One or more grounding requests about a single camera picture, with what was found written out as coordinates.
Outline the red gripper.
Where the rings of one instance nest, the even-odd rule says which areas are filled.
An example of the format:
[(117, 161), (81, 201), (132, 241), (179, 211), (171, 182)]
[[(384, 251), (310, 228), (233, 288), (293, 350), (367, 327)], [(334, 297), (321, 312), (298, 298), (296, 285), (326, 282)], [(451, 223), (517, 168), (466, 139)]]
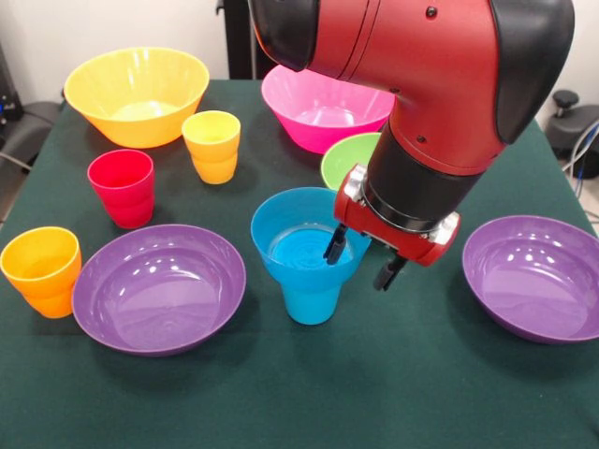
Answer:
[(346, 245), (347, 227), (366, 234), (396, 251), (379, 270), (373, 281), (377, 291), (387, 291), (408, 261), (428, 267), (441, 258), (453, 244), (460, 228), (460, 215), (454, 211), (431, 231), (412, 232), (385, 221), (370, 207), (363, 193), (367, 168), (356, 164), (343, 179), (335, 202), (334, 217), (339, 222), (323, 258), (335, 265)]

